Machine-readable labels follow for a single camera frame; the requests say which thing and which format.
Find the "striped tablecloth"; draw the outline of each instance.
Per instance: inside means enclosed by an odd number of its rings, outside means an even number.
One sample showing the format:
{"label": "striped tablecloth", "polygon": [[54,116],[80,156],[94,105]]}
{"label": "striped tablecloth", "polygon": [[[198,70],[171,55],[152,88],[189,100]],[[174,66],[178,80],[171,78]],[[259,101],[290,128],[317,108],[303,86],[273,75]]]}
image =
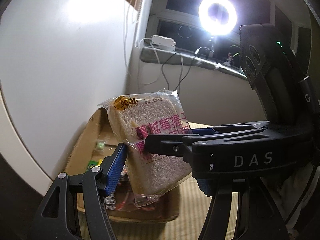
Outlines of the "striped tablecloth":
{"label": "striped tablecloth", "polygon": [[[207,127],[190,123],[191,128]],[[202,229],[211,197],[200,191],[194,178],[180,185],[180,216],[165,224],[134,224],[112,222],[112,228],[118,240],[197,240]],[[233,238],[236,225],[238,193],[232,195],[232,205],[226,240]],[[82,237],[89,240],[85,215],[79,213]]]}

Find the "sliced bread loaf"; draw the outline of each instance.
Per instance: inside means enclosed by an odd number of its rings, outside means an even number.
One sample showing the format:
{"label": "sliced bread loaf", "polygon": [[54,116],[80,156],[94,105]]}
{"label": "sliced bread loaf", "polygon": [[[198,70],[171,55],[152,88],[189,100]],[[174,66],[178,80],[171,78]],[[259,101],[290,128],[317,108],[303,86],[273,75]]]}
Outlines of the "sliced bread loaf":
{"label": "sliced bread loaf", "polygon": [[181,122],[173,118],[177,116],[174,105],[165,98],[137,99],[121,110],[109,105],[108,117],[117,139],[132,145],[126,165],[134,193],[164,194],[191,173],[190,165],[181,157],[153,155],[143,150],[141,134],[146,129],[149,133],[181,133]]}

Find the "packaged bread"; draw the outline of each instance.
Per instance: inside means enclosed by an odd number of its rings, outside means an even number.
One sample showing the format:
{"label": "packaged bread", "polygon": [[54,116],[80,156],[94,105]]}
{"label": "packaged bread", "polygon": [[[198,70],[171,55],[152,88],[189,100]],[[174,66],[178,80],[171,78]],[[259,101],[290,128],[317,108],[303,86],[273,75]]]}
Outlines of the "packaged bread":
{"label": "packaged bread", "polygon": [[126,167],[132,190],[140,196],[138,205],[156,201],[190,175],[191,167],[182,157],[154,155],[144,149],[149,134],[191,133],[176,91],[120,96],[101,106],[108,109],[117,140],[129,146]]}

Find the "white power adapter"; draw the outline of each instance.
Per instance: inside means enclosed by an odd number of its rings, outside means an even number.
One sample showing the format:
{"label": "white power adapter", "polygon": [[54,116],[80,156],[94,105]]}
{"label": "white power adapter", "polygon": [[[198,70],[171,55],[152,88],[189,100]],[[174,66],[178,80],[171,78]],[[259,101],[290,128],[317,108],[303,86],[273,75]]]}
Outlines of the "white power adapter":
{"label": "white power adapter", "polygon": [[162,37],[159,35],[152,35],[151,36],[152,45],[157,45],[157,48],[167,51],[175,51],[176,50],[176,42],[174,39]]}

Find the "ring light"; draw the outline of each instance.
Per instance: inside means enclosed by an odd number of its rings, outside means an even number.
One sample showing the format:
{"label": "ring light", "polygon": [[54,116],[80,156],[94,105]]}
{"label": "ring light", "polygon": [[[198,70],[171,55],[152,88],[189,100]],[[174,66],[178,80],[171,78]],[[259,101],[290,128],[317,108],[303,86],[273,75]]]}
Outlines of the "ring light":
{"label": "ring light", "polygon": [[[213,4],[220,4],[226,8],[229,14],[229,20],[222,25],[218,20],[212,20],[208,14],[208,9]],[[236,26],[237,14],[234,6],[228,0],[203,0],[199,6],[199,18],[202,27],[211,33],[211,35],[225,35],[230,33]]]}

